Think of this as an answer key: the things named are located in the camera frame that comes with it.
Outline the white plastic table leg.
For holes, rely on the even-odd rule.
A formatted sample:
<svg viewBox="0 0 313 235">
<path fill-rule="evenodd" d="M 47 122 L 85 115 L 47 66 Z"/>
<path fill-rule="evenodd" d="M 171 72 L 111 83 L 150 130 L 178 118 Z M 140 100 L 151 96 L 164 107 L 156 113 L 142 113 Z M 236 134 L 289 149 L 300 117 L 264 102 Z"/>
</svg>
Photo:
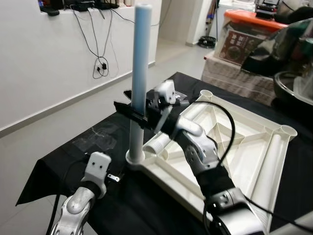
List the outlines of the white plastic table leg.
<svg viewBox="0 0 313 235">
<path fill-rule="evenodd" d="M 269 235 L 313 235 L 313 211 L 296 219 L 294 223 L 288 223 Z"/>
<path fill-rule="evenodd" d="M 135 6 L 131 106 L 143 115 L 145 114 L 147 94 L 151 15 L 152 5 L 139 3 Z M 132 121 L 130 147 L 127 154 L 127 163 L 130 165 L 138 165 L 145 158 L 142 150 L 143 137 L 143 128 Z"/>
<path fill-rule="evenodd" d="M 279 172 L 280 160 L 284 158 L 282 150 L 284 150 L 285 142 L 289 139 L 289 135 L 282 132 L 271 135 L 268 149 L 252 191 L 252 201 L 268 211 L 271 209 L 274 198 L 274 179 Z"/>
<path fill-rule="evenodd" d="M 187 129 L 199 129 L 200 124 L 194 121 L 206 108 L 206 104 L 192 104 L 190 107 L 186 107 L 185 110 L 177 112 L 172 108 L 169 114 L 169 132 L 164 133 L 159 131 L 154 137 L 152 137 L 142 147 L 142 150 L 147 154 L 158 155 L 166 146 L 173 141 L 174 136 L 179 134 L 182 130 Z"/>
</svg>

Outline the clear plastic bag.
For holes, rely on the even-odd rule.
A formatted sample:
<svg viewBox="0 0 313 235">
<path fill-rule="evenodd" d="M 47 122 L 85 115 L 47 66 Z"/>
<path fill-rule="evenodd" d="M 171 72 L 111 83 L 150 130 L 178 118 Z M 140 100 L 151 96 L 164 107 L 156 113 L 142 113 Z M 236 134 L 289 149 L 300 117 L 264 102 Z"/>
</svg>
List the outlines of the clear plastic bag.
<svg viewBox="0 0 313 235">
<path fill-rule="evenodd" d="M 72 144 L 83 152 L 96 147 L 101 150 L 110 150 L 117 144 L 116 138 L 112 136 L 117 130 L 117 127 L 111 125 L 91 127 L 85 133 L 76 137 Z"/>
<path fill-rule="evenodd" d="M 182 94 L 180 92 L 174 92 L 174 96 L 177 99 L 176 104 L 180 106 L 189 105 L 189 100 L 187 99 L 187 96 L 185 94 Z"/>
</svg>

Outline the black tablecloth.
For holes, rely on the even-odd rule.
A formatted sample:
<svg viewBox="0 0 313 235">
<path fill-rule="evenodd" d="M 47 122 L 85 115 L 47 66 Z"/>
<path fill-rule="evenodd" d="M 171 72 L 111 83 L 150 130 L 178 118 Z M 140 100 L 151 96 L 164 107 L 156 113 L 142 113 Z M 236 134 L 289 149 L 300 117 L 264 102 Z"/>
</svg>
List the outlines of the black tablecloth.
<svg viewBox="0 0 313 235">
<path fill-rule="evenodd" d="M 283 107 L 268 107 L 233 94 L 182 72 L 171 76 L 175 89 L 197 98 L 202 90 L 214 92 L 239 107 L 276 123 L 295 128 L 297 136 L 288 145 L 271 230 L 295 221 L 313 211 L 313 126 Z M 46 196 L 69 196 L 79 187 L 87 163 L 87 153 L 103 151 L 112 158 L 111 171 L 121 181 L 107 186 L 107 194 L 96 201 L 88 215 L 88 224 L 99 235 L 202 235 L 201 220 L 194 217 L 148 175 L 124 170 L 130 133 L 129 119 L 114 113 L 94 127 L 114 126 L 117 144 L 110 150 L 90 148 L 83 152 L 72 144 L 73 138 L 39 159 L 25 184 L 17 204 L 33 202 Z"/>
</svg>

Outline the beige cloth covered bench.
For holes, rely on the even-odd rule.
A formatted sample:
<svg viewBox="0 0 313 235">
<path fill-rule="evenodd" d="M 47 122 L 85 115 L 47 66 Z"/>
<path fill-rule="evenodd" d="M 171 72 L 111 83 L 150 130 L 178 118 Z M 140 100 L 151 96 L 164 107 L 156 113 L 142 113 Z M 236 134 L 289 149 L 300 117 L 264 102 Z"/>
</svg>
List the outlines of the beige cloth covered bench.
<svg viewBox="0 0 313 235">
<path fill-rule="evenodd" d="M 213 52 L 204 59 L 202 81 L 268 106 L 276 98 L 272 79 L 245 72 L 240 66 L 215 58 Z"/>
</svg>

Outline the black antenna router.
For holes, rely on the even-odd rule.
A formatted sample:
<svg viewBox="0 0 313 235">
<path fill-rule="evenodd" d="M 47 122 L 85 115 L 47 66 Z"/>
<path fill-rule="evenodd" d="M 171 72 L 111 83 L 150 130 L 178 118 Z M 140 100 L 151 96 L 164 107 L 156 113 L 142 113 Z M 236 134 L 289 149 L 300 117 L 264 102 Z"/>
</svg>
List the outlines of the black antenna router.
<svg viewBox="0 0 313 235">
<path fill-rule="evenodd" d="M 94 0 L 94 8 L 100 10 L 119 8 L 118 0 Z"/>
</svg>

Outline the white plastic table top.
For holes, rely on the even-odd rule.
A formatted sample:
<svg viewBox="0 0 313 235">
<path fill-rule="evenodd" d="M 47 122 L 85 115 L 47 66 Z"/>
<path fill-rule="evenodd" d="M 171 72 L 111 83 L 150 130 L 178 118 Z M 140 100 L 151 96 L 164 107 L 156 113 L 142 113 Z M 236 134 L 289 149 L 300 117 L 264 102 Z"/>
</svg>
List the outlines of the white plastic table top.
<svg viewBox="0 0 313 235">
<path fill-rule="evenodd" d="M 276 132 L 289 135 L 289 141 L 285 142 L 282 150 L 284 158 L 280 160 L 279 172 L 274 179 L 275 192 L 269 210 L 273 211 L 288 145 L 297 136 L 297 131 L 288 125 L 258 116 L 208 90 L 201 91 L 199 103 L 206 104 L 206 108 L 194 121 L 216 142 L 218 155 L 226 155 L 224 166 L 230 178 L 248 198 L 252 196 L 271 135 Z M 158 155 L 143 153 L 145 158 L 139 164 L 141 169 L 194 217 L 200 218 L 205 197 L 186 162 L 183 148 L 171 141 Z M 259 209 L 255 209 L 255 212 L 269 233 L 272 224 L 270 213 Z"/>
</svg>

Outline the black set-top box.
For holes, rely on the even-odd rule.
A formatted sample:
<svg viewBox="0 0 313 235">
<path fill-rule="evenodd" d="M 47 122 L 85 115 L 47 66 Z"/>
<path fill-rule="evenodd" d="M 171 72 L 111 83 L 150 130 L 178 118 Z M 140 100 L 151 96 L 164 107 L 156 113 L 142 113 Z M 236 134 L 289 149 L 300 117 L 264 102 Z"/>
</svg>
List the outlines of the black set-top box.
<svg viewBox="0 0 313 235">
<path fill-rule="evenodd" d="M 49 0 L 50 7 L 55 10 L 71 9 L 84 12 L 94 7 L 94 0 Z"/>
</svg>

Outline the clear plastic container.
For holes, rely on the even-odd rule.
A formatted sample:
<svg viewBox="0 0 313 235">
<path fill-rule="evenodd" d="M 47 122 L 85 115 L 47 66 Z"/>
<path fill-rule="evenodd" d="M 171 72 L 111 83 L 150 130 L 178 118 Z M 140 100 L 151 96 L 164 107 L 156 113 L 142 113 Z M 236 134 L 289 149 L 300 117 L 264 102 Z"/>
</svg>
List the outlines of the clear plastic container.
<svg viewBox="0 0 313 235">
<path fill-rule="evenodd" d="M 293 91 L 303 97 L 313 98 L 313 75 L 296 76 Z"/>
</svg>

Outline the red printed carton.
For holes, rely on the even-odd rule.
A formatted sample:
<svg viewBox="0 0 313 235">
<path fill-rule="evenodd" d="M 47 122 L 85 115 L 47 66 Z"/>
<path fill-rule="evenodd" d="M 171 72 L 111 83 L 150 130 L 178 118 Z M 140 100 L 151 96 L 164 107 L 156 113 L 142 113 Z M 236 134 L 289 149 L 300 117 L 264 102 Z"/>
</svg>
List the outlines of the red printed carton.
<svg viewBox="0 0 313 235">
<path fill-rule="evenodd" d="M 262 41 L 263 38 L 255 37 L 252 34 L 229 30 L 218 56 L 221 60 L 235 65 L 241 65 L 251 51 L 256 49 Z"/>
</svg>

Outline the black remote control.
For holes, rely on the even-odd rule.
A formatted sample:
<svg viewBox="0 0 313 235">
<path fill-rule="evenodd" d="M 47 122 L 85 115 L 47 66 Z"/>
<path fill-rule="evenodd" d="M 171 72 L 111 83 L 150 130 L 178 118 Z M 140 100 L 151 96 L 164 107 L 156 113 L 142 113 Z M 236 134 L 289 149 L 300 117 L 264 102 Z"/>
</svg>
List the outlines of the black remote control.
<svg viewBox="0 0 313 235">
<path fill-rule="evenodd" d="M 51 17 L 58 16 L 60 14 L 60 12 L 57 9 L 54 9 L 54 7 L 41 6 L 40 11 Z"/>
</svg>

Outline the black round wok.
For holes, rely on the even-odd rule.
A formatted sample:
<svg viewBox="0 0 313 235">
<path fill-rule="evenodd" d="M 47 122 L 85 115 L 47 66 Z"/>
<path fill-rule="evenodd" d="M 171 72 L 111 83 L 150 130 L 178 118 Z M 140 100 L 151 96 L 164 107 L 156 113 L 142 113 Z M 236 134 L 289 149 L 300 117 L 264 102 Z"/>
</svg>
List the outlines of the black round wok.
<svg viewBox="0 0 313 235">
<path fill-rule="evenodd" d="M 291 107 L 312 108 L 312 99 L 306 98 L 295 91 L 295 81 L 302 78 L 298 72 L 282 71 L 273 76 L 273 91 L 276 97 Z"/>
</svg>

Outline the black cloth bundle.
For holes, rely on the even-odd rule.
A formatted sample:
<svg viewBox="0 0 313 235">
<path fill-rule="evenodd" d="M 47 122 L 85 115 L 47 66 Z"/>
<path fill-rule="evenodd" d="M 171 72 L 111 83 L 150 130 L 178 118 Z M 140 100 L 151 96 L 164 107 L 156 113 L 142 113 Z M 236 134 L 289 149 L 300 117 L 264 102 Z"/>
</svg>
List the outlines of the black cloth bundle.
<svg viewBox="0 0 313 235">
<path fill-rule="evenodd" d="M 283 18 L 282 24 L 293 24 L 313 17 L 313 7 L 303 6 Z"/>
</svg>

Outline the clear storage box orange lid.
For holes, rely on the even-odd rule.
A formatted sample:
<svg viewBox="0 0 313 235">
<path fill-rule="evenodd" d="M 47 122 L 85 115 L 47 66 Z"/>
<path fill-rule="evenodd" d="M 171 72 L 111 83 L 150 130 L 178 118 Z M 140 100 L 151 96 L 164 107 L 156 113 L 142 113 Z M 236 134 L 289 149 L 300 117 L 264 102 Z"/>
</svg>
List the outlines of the clear storage box orange lid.
<svg viewBox="0 0 313 235">
<path fill-rule="evenodd" d="M 222 23 L 222 27 L 218 33 L 219 37 L 217 38 L 217 44 L 214 49 L 213 56 L 220 60 L 218 56 L 219 50 L 222 48 L 226 40 L 226 34 L 229 30 L 252 34 L 255 37 L 263 38 L 264 41 L 272 33 L 275 33 L 276 31 L 279 31 L 287 26 L 288 25 L 284 23 L 278 23 L 274 20 L 268 21 L 257 18 L 255 13 L 249 11 L 235 9 L 225 11 L 224 22 Z"/>
</svg>

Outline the black kitchen appliance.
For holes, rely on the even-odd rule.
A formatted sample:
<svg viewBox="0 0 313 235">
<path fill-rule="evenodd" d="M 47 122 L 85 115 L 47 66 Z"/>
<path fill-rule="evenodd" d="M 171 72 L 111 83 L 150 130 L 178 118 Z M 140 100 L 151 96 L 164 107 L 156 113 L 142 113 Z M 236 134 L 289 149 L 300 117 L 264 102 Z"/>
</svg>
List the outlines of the black kitchen appliance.
<svg viewBox="0 0 313 235">
<path fill-rule="evenodd" d="M 257 18 L 272 20 L 277 13 L 281 0 L 256 0 L 255 13 Z"/>
</svg>

